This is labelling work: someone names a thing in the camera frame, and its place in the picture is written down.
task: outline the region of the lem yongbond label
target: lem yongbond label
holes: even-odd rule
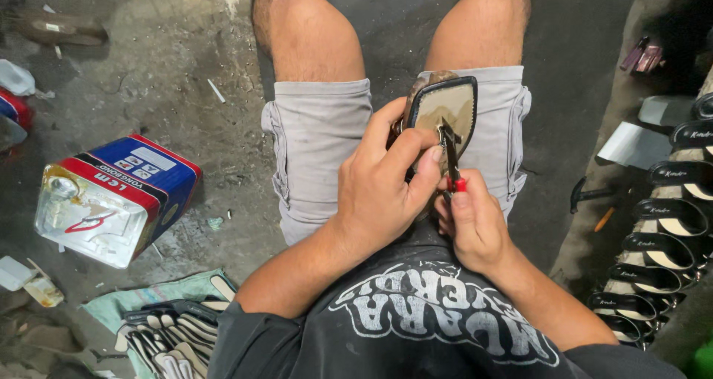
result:
[[[188,207],[201,168],[130,135],[47,165],[35,230],[124,269]]]

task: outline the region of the cargo shorts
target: cargo shorts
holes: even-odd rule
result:
[[[477,168],[507,220],[527,175],[522,119],[531,97],[522,66],[455,70],[478,80],[478,118],[460,168]],[[425,71],[420,76],[428,76]],[[274,137],[280,228],[288,246],[308,237],[336,213],[337,171],[359,145],[373,113],[369,79],[353,82],[276,82],[262,126]]]

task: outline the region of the left hand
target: left hand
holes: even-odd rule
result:
[[[361,144],[339,167],[338,211],[330,226],[352,256],[369,257],[397,239],[426,206],[441,180],[443,149],[432,130],[405,130],[386,149],[388,134],[404,111],[406,98],[376,112]],[[411,183],[404,177],[424,150]]]

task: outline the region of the hairy leg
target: hairy leg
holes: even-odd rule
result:
[[[326,0],[254,0],[253,28],[276,81],[366,78],[357,33]]]
[[[426,70],[519,65],[530,0],[460,0],[433,35]]]

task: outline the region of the fingernail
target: fingernail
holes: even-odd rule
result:
[[[436,162],[441,161],[441,156],[443,156],[443,148],[441,146],[436,145],[432,149],[433,160]]]
[[[471,197],[468,196],[467,192],[456,192],[450,201],[455,203],[459,208],[465,208],[468,206],[468,202],[471,201]]]

